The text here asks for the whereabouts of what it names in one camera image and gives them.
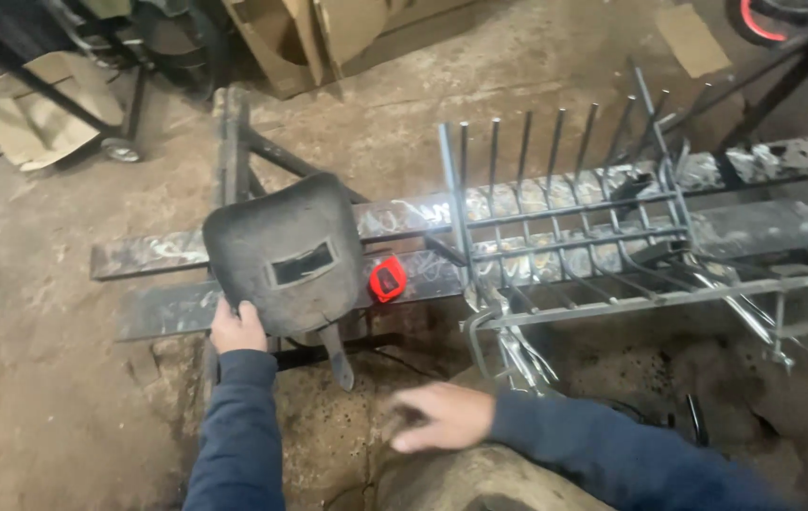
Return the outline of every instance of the navy blue sleeve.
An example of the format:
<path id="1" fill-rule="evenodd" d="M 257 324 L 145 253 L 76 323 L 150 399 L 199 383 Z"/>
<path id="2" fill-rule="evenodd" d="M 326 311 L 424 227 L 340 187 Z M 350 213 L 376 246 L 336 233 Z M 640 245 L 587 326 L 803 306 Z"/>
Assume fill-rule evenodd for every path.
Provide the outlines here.
<path id="1" fill-rule="evenodd" d="M 503 393 L 490 439 L 617 511 L 789 509 L 751 471 L 592 401 Z"/>
<path id="2" fill-rule="evenodd" d="M 220 366 L 183 509 L 283 510 L 275 357 L 241 349 L 222 354 Z"/>

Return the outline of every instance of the hand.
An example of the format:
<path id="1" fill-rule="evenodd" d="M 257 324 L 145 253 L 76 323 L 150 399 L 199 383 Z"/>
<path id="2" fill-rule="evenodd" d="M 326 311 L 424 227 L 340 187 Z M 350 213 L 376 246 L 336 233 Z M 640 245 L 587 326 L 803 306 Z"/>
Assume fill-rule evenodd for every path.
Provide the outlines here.
<path id="1" fill-rule="evenodd" d="M 391 405 L 414 408 L 429 420 L 391 439 L 391 447 L 401 453 L 475 446 L 489 435 L 496 412 L 494 397 L 448 383 L 398 391 Z"/>
<path id="2" fill-rule="evenodd" d="M 250 302 L 240 302 L 239 317 L 236 317 L 224 296 L 218 300 L 215 320 L 211 322 L 211 343 L 215 344 L 218 354 L 235 349 L 269 350 L 256 308 Z"/>

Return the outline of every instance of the concrete floor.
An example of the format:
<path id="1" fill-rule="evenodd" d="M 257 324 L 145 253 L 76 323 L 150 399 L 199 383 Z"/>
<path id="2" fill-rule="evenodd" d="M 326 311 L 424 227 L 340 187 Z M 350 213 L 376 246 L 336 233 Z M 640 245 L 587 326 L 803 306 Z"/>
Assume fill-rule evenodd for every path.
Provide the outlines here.
<path id="1" fill-rule="evenodd" d="M 696 4 L 705 5 L 702 16 L 733 60 L 750 51 L 724 32 L 716 6 Z M 490 1 L 479 29 L 341 84 L 285 102 L 254 93 L 252 120 L 268 127 L 266 134 L 276 142 L 373 200 L 441 191 L 437 122 L 473 122 L 479 148 L 489 137 L 489 119 L 500 116 L 504 169 L 517 161 L 526 110 L 536 113 L 540 126 L 551 125 L 558 108 L 569 108 L 569 152 L 579 143 L 590 103 L 600 103 L 602 125 L 614 123 L 632 90 L 625 70 L 628 54 L 643 64 L 651 87 L 672 90 L 674 106 L 691 99 L 698 81 L 681 69 L 653 23 L 654 12 L 669 5 L 661 0 Z M 113 343 L 114 324 L 118 299 L 127 289 L 198 280 L 201 272 L 107 284 L 88 278 L 92 244 L 196 227 L 207 214 L 214 161 L 210 122 L 205 112 L 165 89 L 159 84 L 149 94 L 141 126 L 144 163 L 88 156 L 59 171 L 23 174 L 0 158 L 0 510 L 180 505 L 198 432 L 201 340 L 155 343 L 161 378 L 143 387 L 127 365 L 137 348 Z M 715 140 L 734 122 L 740 103 L 711 114 L 695 142 Z M 602 155 L 607 143 L 602 133 L 609 129 L 595 136 L 593 154 Z M 543 173 L 547 137 L 534 133 L 530 176 Z M 484 171 L 482 158 L 479 152 L 471 155 L 470 161 L 478 162 L 473 179 Z M 268 189 L 290 182 L 267 164 L 254 164 Z M 465 314 L 454 300 L 399 308 L 392 316 L 380 315 L 376 324 L 407 334 L 406 349 L 393 353 L 427 371 L 453 375 L 468 365 L 454 329 Z M 710 335 L 694 331 L 690 323 L 675 328 L 684 322 L 657 315 L 566 326 L 559 333 L 571 335 L 578 346 L 574 366 L 566 369 L 573 388 L 601 396 L 641 391 L 655 396 L 651 400 L 659 408 L 682 386 L 655 386 L 654 381 L 681 381 L 685 370 L 726 349 L 712 346 L 713 334 L 723 328 Z M 609 339 L 621 341 L 605 342 Z M 671 353 L 661 351 L 663 345 L 673 346 L 665 348 Z M 690 345 L 707 347 L 690 354 Z M 332 383 L 327 366 L 279 377 L 276 397 L 291 509 L 320 509 L 342 491 L 359 491 L 368 483 L 379 441 L 374 421 L 379 400 L 395 388 L 426 380 L 370 354 L 355 356 L 353 364 L 360 379 L 350 394 Z M 807 389 L 798 396 L 807 396 L 808 409 L 806 374 L 797 380 L 801 387 L 784 383 L 781 388 Z M 764 380 L 776 377 L 771 373 Z M 713 391 L 709 382 L 698 381 L 691 385 L 707 385 L 706 394 Z M 728 417 L 724 424 L 744 424 L 728 433 L 730 445 L 744 446 L 740 452 L 752 448 L 748 421 L 753 417 L 737 423 L 740 406 L 722 400 L 707 405 Z M 758 453 L 770 459 L 767 466 L 792 467 L 781 471 L 781 479 L 806 472 L 801 459 L 792 456 L 796 447 L 808 465 L 808 434 L 798 424 L 792 427 L 796 440 L 761 444 Z M 744 436 L 736 436 L 742 431 Z M 742 456 L 759 458 L 748 453 Z"/>

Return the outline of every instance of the wheel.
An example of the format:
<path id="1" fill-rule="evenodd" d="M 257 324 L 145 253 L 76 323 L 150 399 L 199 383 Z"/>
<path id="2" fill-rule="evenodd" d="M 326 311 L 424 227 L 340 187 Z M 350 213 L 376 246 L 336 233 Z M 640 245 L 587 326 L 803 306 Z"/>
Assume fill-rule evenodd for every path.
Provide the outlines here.
<path id="1" fill-rule="evenodd" d="M 142 159 L 136 145 L 124 138 L 105 138 L 102 149 L 109 158 L 126 164 L 134 164 Z"/>
<path id="2" fill-rule="evenodd" d="M 808 24 L 808 0 L 727 0 L 726 18 L 742 39 L 773 47 Z"/>

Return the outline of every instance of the red tape measure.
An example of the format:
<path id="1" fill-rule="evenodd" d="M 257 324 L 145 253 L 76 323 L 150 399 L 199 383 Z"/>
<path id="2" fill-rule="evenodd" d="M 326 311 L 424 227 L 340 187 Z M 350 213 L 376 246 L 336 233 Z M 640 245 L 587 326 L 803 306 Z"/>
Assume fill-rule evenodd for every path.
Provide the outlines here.
<path id="1" fill-rule="evenodd" d="M 395 255 L 373 268 L 369 275 L 369 289 L 383 304 L 400 296 L 406 287 L 407 272 Z"/>

